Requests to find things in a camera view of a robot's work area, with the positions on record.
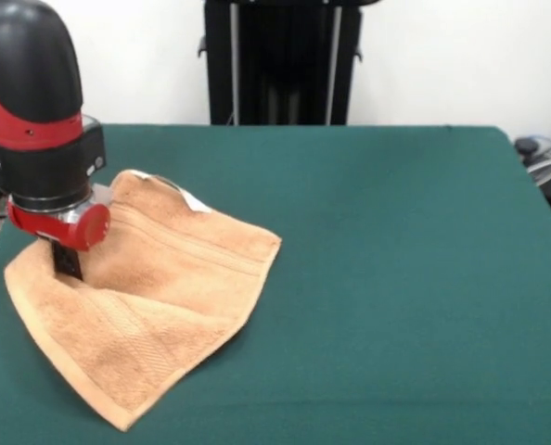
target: white wall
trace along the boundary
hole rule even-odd
[[[201,0],[48,0],[66,21],[84,111],[207,123]],[[551,0],[382,0],[364,9],[351,124],[493,124],[551,136]]]

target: green tablecloth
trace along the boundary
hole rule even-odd
[[[6,294],[0,445],[551,444],[551,213],[490,128],[109,126],[137,168],[283,237],[244,330],[127,434]]]

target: white tag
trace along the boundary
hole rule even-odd
[[[183,195],[183,198],[185,199],[187,206],[189,206],[190,209],[192,209],[193,211],[199,211],[201,213],[211,213],[211,209],[208,206],[203,204],[200,200],[191,195],[184,188],[178,186],[176,188],[179,189],[179,191]]]
[[[189,192],[187,192],[184,188],[179,187],[177,184],[175,184],[173,181],[166,179],[162,176],[158,176],[157,174],[149,174],[145,172],[141,172],[139,170],[130,170],[131,174],[137,176],[140,179],[143,179],[144,181],[148,178],[156,178],[159,181],[164,182],[165,184],[169,185],[170,187],[173,187],[177,189],[181,195],[183,196],[183,199],[185,200],[185,203],[187,206],[192,209],[193,211],[200,212],[200,213],[211,213],[211,209],[206,206],[204,203],[202,203],[200,200],[198,200],[196,197],[191,195]]]
[[[129,170],[128,172],[131,173],[134,176],[137,176],[139,179],[144,179],[144,180],[146,180],[147,178],[149,178],[151,176],[151,174],[144,173],[144,172],[141,172],[139,170]]]

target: orange towel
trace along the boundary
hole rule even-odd
[[[38,347],[126,431],[247,322],[281,240],[154,176],[125,171],[111,189],[109,235],[81,255],[83,282],[54,273],[43,240],[5,278]]]

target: black metal frame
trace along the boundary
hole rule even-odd
[[[359,6],[234,7],[236,54],[233,4],[224,0],[205,3],[203,49],[207,53],[211,124],[346,124],[362,24]],[[336,13],[339,39],[334,46]],[[331,83],[331,55],[336,49],[335,82]],[[233,79],[237,79],[237,107]]]

